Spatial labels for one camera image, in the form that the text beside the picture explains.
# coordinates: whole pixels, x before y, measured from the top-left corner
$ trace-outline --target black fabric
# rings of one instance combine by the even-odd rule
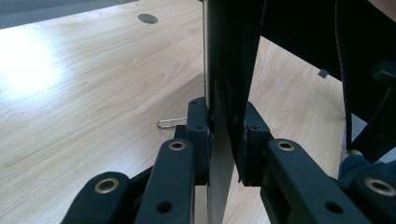
[[[368,1],[343,2],[349,107],[369,121],[387,89],[373,79],[373,67],[380,60],[396,61],[396,23]],[[267,0],[262,35],[341,79],[334,4],[334,0]]]

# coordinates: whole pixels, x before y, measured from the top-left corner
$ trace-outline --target round hole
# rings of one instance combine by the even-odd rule
[[[326,202],[325,206],[329,211],[335,214],[342,214],[344,212],[343,208],[340,205],[333,202]]]
[[[155,16],[150,15],[150,14],[140,14],[137,16],[137,18],[140,21],[142,21],[144,23],[148,23],[148,24],[154,24],[154,23],[158,22],[158,19]]]
[[[277,147],[285,151],[293,151],[294,145],[289,142],[278,142]]]
[[[116,178],[106,178],[95,185],[95,191],[96,193],[106,194],[116,189],[119,186],[119,183],[119,180]]]
[[[186,145],[182,142],[173,142],[171,144],[169,144],[169,148],[172,150],[181,150],[184,149],[186,147]]]
[[[389,197],[396,195],[395,188],[392,185],[380,179],[366,178],[364,180],[364,184],[367,186],[367,188],[378,194],[382,194],[384,196],[389,196]]]
[[[114,182],[107,180],[106,182],[102,183],[99,188],[106,190],[106,189],[111,189],[114,186]]]
[[[157,205],[157,211],[159,213],[168,213],[171,210],[172,210],[172,204],[167,201],[158,203]]]

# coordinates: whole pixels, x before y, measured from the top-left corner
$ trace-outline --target gray floor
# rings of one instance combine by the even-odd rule
[[[63,16],[119,5],[116,0],[0,0],[0,29],[45,21]],[[353,136],[357,136],[366,123],[353,117]],[[396,159],[396,148],[380,160]]]

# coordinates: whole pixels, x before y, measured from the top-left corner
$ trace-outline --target screw hole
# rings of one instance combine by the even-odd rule
[[[367,188],[378,194],[389,197],[393,197],[396,195],[396,189],[392,185],[380,179],[374,179],[369,177],[364,180],[364,183]]]
[[[157,204],[157,211],[159,213],[168,213],[171,210],[172,210],[172,204],[167,202],[167,201],[164,201],[164,202],[161,202],[161,203]]]
[[[119,183],[119,180],[116,178],[106,178],[95,185],[95,191],[96,193],[106,194],[116,189],[119,186]]]
[[[102,190],[106,190],[106,189],[111,189],[114,186],[114,182],[111,180],[107,180],[106,182],[103,182],[99,188]]]
[[[186,145],[182,142],[173,142],[171,144],[169,144],[169,148],[172,150],[181,150],[184,149],[186,147]]]
[[[279,142],[277,143],[277,147],[279,147],[282,150],[285,151],[293,151],[294,150],[294,145],[289,142]]]
[[[329,210],[335,214],[342,214],[344,212],[343,208],[340,205],[333,203],[333,202],[326,202],[325,206],[326,206],[327,210]]]

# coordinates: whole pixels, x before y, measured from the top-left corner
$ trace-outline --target wooden desk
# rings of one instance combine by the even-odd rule
[[[138,20],[149,13],[159,20]],[[154,163],[204,95],[202,5],[142,0],[0,31],[0,223],[57,223],[85,183]],[[341,83],[262,38],[250,101],[275,137],[331,176],[344,130]],[[259,189],[234,174],[225,223],[268,222]],[[205,188],[197,189],[205,223]]]

